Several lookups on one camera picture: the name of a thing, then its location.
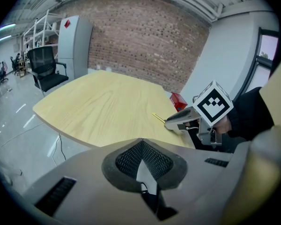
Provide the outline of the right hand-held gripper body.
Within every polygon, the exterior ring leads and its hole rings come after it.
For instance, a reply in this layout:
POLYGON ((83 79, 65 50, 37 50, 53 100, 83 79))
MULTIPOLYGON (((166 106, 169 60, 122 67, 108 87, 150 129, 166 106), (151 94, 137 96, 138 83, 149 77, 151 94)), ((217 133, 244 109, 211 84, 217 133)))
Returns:
POLYGON ((228 93, 213 80, 199 95, 193 97, 192 106, 200 115, 197 137, 201 143, 221 146, 222 135, 216 131, 214 125, 233 108, 228 93))

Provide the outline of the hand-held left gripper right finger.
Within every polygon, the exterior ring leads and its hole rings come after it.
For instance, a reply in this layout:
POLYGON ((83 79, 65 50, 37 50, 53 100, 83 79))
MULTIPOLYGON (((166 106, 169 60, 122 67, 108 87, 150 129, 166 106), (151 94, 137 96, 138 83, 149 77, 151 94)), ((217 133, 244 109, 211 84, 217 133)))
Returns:
POLYGON ((232 154, 142 141, 142 160, 156 185, 142 198, 159 219, 178 214, 215 185, 232 154))

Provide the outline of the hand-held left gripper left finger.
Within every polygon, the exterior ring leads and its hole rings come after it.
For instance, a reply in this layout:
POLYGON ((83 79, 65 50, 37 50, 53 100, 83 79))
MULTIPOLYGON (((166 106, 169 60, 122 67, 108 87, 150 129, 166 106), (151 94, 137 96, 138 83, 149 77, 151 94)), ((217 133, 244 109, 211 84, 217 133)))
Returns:
POLYGON ((46 225, 158 224, 141 196, 141 184, 109 158, 137 143, 132 139, 78 153, 34 182, 24 198, 46 225))

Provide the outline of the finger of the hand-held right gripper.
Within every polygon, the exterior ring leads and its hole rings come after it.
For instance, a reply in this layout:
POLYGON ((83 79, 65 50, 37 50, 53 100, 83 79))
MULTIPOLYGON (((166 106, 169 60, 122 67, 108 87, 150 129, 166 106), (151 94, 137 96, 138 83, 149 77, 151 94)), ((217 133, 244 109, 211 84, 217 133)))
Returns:
POLYGON ((180 119, 174 119, 174 120, 166 120, 164 126, 168 130, 175 130, 175 131, 187 131, 192 129, 199 129, 199 123, 198 120, 180 120, 180 119))
POLYGON ((174 115, 170 116, 166 119, 166 121, 176 120, 176 119, 185 119, 187 121, 191 121, 197 119, 199 117, 199 113, 192 107, 187 107, 174 115))

